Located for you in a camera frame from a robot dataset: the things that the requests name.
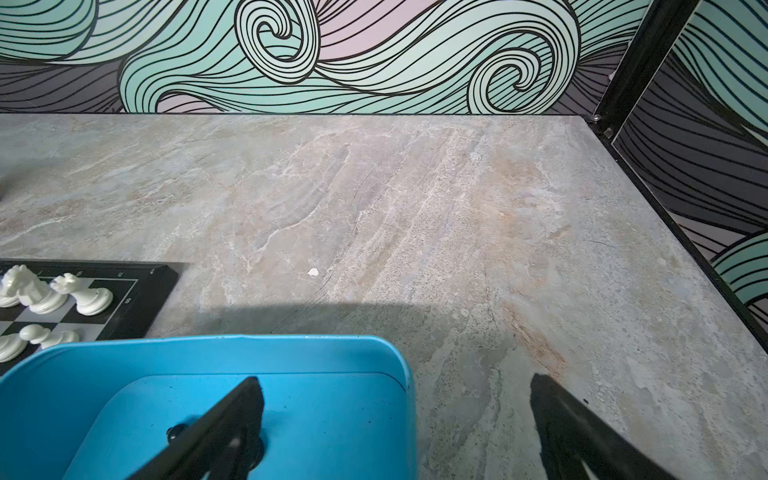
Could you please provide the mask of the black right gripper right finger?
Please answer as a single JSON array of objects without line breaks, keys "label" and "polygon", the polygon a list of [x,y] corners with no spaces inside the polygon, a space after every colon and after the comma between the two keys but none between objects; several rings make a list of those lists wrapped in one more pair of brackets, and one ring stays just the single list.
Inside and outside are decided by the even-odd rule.
[{"label": "black right gripper right finger", "polygon": [[552,377],[535,374],[530,406],[549,479],[671,479]]}]

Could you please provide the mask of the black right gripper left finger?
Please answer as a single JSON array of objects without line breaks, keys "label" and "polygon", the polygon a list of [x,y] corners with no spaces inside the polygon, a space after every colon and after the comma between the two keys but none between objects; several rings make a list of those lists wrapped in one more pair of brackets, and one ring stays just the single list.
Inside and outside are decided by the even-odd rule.
[{"label": "black right gripper left finger", "polygon": [[258,378],[245,378],[131,477],[246,479],[265,454],[264,408]]}]

